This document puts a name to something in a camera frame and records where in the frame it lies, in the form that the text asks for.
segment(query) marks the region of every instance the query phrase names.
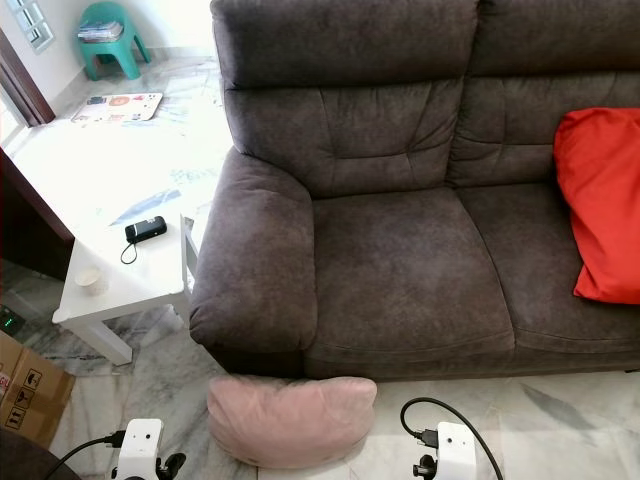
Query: green plastic stool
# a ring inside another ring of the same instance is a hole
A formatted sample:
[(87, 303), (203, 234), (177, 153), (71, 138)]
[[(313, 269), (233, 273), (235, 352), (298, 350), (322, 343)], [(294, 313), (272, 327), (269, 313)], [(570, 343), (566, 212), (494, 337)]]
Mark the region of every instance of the green plastic stool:
[(131, 51), (131, 42), (136, 41), (138, 49), (144, 58), (144, 61), (151, 62), (151, 55), (145, 48), (144, 43), (136, 27), (133, 25), (127, 11), (115, 2), (99, 2), (89, 6), (82, 14), (80, 25), (91, 22), (111, 22), (115, 20), (121, 23), (124, 29), (122, 34), (115, 42), (105, 43), (85, 43), (80, 41), (80, 50), (87, 64), (87, 75), (91, 80), (98, 80), (98, 72), (93, 57), (98, 56), (102, 61), (106, 60), (108, 55), (113, 55), (127, 77), (134, 79), (140, 76), (140, 70), (136, 65), (136, 60)]

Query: sofa armrest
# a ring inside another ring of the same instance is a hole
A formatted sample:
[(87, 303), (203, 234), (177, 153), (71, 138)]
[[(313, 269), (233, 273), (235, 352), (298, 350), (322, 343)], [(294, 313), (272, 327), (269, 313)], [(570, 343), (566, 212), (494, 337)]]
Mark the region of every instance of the sofa armrest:
[(192, 338), (210, 352), (297, 352), (315, 335), (309, 192), (235, 148), (206, 227), (190, 320)]

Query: black cable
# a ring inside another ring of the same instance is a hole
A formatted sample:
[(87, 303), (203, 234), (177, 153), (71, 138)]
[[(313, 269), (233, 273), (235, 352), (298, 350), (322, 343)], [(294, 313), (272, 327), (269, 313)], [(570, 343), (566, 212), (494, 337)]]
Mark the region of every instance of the black cable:
[(402, 407), (402, 410), (400, 410), (400, 423), (402, 423), (402, 428), (404, 428), (409, 435), (418, 439), (421, 437), (421, 435), (418, 432), (414, 432), (413, 430), (411, 430), (407, 426), (407, 422), (405, 422), (404, 420), (405, 413), (407, 412), (409, 407), (411, 405), (415, 405), (416, 403), (433, 403), (434, 405), (438, 405), (444, 408), (445, 410), (449, 410), (456, 417), (462, 420), (464, 424), (467, 427), (469, 427), (469, 430), (471, 430), (471, 433), (473, 433), (473, 435), (478, 439), (478, 442), (480, 442), (480, 445), (482, 446), (484, 453), (486, 453), (487, 457), (489, 457), (489, 461), (491, 462), (491, 466), (493, 467), (493, 470), (496, 472), (496, 477), (498, 477), (498, 480), (504, 480), (504, 478), (502, 477), (502, 473), (500, 472), (500, 467), (498, 467), (498, 462), (496, 462), (496, 459), (493, 458), (493, 454), (491, 453), (491, 450), (489, 450), (489, 447), (487, 446), (482, 436), (473, 427), (473, 425), (471, 425), (471, 422), (469, 422), (469, 420), (467, 420), (465, 416), (462, 415), (460, 412), (458, 412), (455, 408), (453, 408), (450, 405), (447, 405), (444, 402), (441, 402), (440, 400), (436, 400), (435, 398), (429, 398), (429, 397), (418, 397), (418, 398), (414, 398), (413, 400), (409, 400), (407, 403), (404, 404), (404, 407)]
[(125, 430), (118, 430), (112, 435), (107, 435), (106, 437), (96, 438), (95, 440), (90, 440), (82, 445), (77, 446), (69, 453), (67, 453), (64, 457), (56, 462), (56, 464), (51, 467), (51, 469), (47, 472), (47, 475), (43, 480), (49, 480), (51, 476), (60, 468), (60, 465), (69, 460), (72, 456), (78, 453), (80, 450), (83, 450), (91, 445), (97, 445), (98, 443), (110, 443), (113, 448), (120, 448), (122, 446), (122, 441), (124, 440)]
[[(125, 261), (124, 261), (124, 259), (123, 259), (122, 257), (124, 257), (125, 252), (126, 252), (127, 250), (129, 250), (129, 248), (131, 248), (131, 245), (133, 245), (133, 251), (135, 252), (135, 254), (136, 254), (136, 255), (135, 255), (135, 257), (133, 257), (133, 260), (131, 260), (130, 262), (125, 262)], [(135, 243), (135, 242), (130, 243), (129, 245), (127, 245), (127, 246), (125, 247), (125, 249), (122, 251), (122, 253), (120, 254), (120, 261), (121, 261), (122, 263), (124, 263), (125, 265), (131, 265), (133, 262), (135, 262), (135, 261), (136, 261), (136, 259), (137, 259), (137, 258), (138, 258), (138, 249), (136, 248), (136, 243)]]

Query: pink cushion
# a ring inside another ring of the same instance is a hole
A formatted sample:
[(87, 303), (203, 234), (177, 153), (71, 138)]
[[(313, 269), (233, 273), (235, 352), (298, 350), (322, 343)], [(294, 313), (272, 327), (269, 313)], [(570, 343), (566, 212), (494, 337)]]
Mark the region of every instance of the pink cushion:
[(209, 384), (209, 428), (223, 450), (245, 463), (310, 467), (344, 457), (366, 436), (376, 393), (364, 378), (218, 377)]

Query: white paper cup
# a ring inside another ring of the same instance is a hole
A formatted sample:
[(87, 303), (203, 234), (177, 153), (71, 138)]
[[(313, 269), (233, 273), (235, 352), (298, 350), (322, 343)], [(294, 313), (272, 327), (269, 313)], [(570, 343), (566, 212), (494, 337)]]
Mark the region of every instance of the white paper cup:
[(107, 291), (109, 284), (106, 277), (98, 267), (87, 267), (76, 273), (74, 278), (78, 285), (87, 295), (100, 295)]

